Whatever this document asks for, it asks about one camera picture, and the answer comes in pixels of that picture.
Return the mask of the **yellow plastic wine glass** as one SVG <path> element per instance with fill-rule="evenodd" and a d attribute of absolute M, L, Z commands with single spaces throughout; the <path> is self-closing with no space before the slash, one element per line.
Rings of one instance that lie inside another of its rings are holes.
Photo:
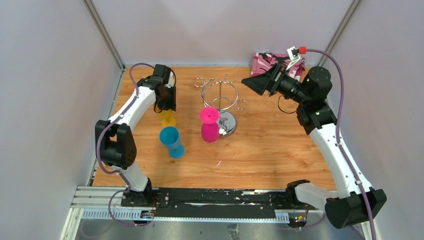
<path fill-rule="evenodd" d="M 161 118 L 161 126 L 163 128 L 176 126 L 177 121 L 173 114 L 174 111 L 171 109 L 162 110 L 160 113 L 157 114 Z"/>

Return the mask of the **pink plastic wine glass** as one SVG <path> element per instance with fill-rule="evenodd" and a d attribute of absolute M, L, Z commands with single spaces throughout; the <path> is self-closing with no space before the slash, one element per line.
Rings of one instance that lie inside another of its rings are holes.
<path fill-rule="evenodd" d="M 201 137 L 207 143 L 214 143 L 220 137 L 220 127 L 217 123 L 220 117 L 219 111 L 214 107 L 205 107 L 199 113 L 202 122 Z"/>

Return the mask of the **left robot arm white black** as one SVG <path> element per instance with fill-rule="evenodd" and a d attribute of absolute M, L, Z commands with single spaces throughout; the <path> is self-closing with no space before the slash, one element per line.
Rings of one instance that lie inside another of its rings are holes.
<path fill-rule="evenodd" d="M 107 175 L 118 175 L 126 189 L 123 196 L 142 207 L 155 199 L 152 183 L 136 163 L 137 146 L 133 130 L 145 112 L 152 108 L 156 114 L 176 111 L 176 75 L 162 64 L 153 67 L 151 75 L 136 81 L 134 91 L 124 105 L 109 119 L 95 124 L 95 157 Z"/>

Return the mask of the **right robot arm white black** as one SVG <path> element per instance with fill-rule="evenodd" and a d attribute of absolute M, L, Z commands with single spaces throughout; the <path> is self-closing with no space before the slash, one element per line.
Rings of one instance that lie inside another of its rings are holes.
<path fill-rule="evenodd" d="M 301 179 L 287 184 L 285 201 L 292 209 L 310 205 L 323 211 L 337 229 L 373 220 L 387 201 L 382 189 L 375 189 L 361 173 L 341 134 L 338 120 L 326 103 L 332 89 L 331 74 L 312 67 L 299 81 L 290 77 L 281 64 L 265 73 L 244 78 L 242 83 L 258 95 L 280 94 L 298 104 L 296 116 L 305 133 L 319 148 L 334 179 L 336 190 L 325 190 Z"/>

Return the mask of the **blue plastic wine glass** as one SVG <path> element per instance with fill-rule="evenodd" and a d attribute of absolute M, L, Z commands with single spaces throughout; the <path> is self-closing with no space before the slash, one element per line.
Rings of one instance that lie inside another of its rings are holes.
<path fill-rule="evenodd" d="M 185 148 L 181 143 L 181 136 L 174 126 L 163 128 L 159 134 L 160 142 L 168 149 L 168 154 L 174 159 L 181 158 L 185 153 Z"/>

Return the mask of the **chrome wine glass rack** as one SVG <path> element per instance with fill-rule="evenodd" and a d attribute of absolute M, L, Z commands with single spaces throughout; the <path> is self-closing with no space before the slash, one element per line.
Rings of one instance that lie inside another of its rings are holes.
<path fill-rule="evenodd" d="M 196 88 L 201 89 L 201 99 L 205 107 L 214 107 L 219 112 L 219 118 L 216 123 L 219 126 L 219 134 L 221 138 L 231 136 L 237 129 L 238 122 L 233 113 L 232 108 L 238 110 L 245 110 L 248 105 L 248 101 L 240 98 L 240 92 L 236 87 L 235 83 L 237 78 L 228 79 L 230 74 L 227 73 L 223 79 L 210 78 L 209 80 L 198 77 L 193 81 Z M 207 93 L 212 91 L 212 88 L 217 87 L 218 96 L 212 100 L 207 100 Z M 224 88 L 229 87 L 230 90 L 234 91 L 235 97 L 231 99 L 224 95 Z"/>

